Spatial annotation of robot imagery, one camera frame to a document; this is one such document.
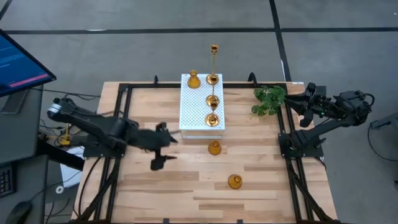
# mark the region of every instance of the white pegboard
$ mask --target white pegboard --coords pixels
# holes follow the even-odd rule
[[[213,86],[206,82],[208,74],[198,74],[200,79],[199,88],[189,88],[189,74],[181,76],[181,100],[180,100],[180,130],[225,130],[224,121],[224,94],[223,94],[223,75],[218,75],[218,83],[215,85],[214,94],[220,100],[215,114],[218,116],[219,123],[215,127],[210,127],[205,123],[205,118],[212,112],[206,104],[207,96],[213,92]]]

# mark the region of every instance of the monitor stand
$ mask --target monitor stand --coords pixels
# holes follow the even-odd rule
[[[0,98],[0,114],[18,114],[29,90],[19,91]]]

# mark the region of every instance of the computer mouse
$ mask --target computer mouse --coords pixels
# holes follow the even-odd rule
[[[6,224],[24,224],[31,208],[30,202],[19,202],[8,215]]]

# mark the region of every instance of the black metal frame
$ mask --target black metal frame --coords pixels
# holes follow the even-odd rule
[[[276,85],[281,86],[283,89],[285,89],[287,91],[286,83],[258,83],[255,74],[250,73],[247,83],[224,83],[223,87],[224,88],[257,88],[257,87],[261,87],[261,86],[276,86]],[[127,97],[126,97],[126,103],[124,105],[123,118],[128,118],[133,89],[135,89],[135,88],[180,88],[180,87],[181,87],[181,84],[179,82],[159,83],[159,79],[157,76],[155,76],[153,83],[133,83],[133,84],[122,83],[119,85],[118,96],[116,98],[116,106],[114,109],[113,116],[115,116],[115,117],[119,116],[119,110],[121,107],[121,99],[122,99],[122,96],[125,91],[126,91]],[[294,121],[293,121],[291,109],[288,106],[286,106],[286,112],[287,112],[290,131],[293,131],[295,129]],[[277,115],[278,115],[280,133],[285,133],[286,132],[285,131],[285,122],[284,122],[284,118],[282,116],[281,108],[279,108]],[[83,214],[80,217],[78,217],[75,220],[75,223],[111,223],[114,198],[116,196],[116,187],[117,187],[117,182],[118,182],[120,160],[121,160],[121,158],[115,158],[114,167],[112,169],[111,174],[108,176],[109,165],[110,165],[111,159],[105,158],[102,176],[101,176],[101,182],[99,185],[99,192],[98,192],[97,196],[94,198],[94,200],[92,201],[92,203],[90,204],[90,206],[83,212]],[[301,158],[300,157],[296,158],[298,175],[295,173],[295,171],[293,169],[293,163],[292,163],[291,158],[286,157],[285,160],[286,160],[287,172],[289,174],[289,185],[290,185],[290,192],[292,194],[292,201],[293,201],[296,223],[306,223],[306,222],[317,223],[313,219],[312,211],[314,211],[318,215],[318,217],[321,221],[324,221],[322,223],[326,223],[328,221],[333,221],[330,217],[328,217],[322,211],[322,209],[317,205],[315,200],[312,198],[312,196],[308,192],[307,182],[305,180],[305,172],[303,169],[303,163],[302,163]],[[296,186],[303,193],[304,201],[305,201],[305,209],[307,212],[308,220],[302,219]],[[103,199],[105,192],[108,190],[109,187],[111,187],[111,189],[110,189],[110,194],[109,194],[109,199],[108,199],[108,207],[106,209],[106,218],[104,220],[100,220],[102,199]],[[87,221],[87,219],[91,216],[91,214],[93,212],[94,212],[94,220]],[[169,221],[170,221],[169,219],[165,218],[163,223],[168,224]],[[243,224],[243,220],[237,220],[237,223]]]

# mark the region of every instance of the computer monitor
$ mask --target computer monitor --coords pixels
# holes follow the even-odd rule
[[[0,29],[0,113],[18,113],[27,90],[57,78]]]

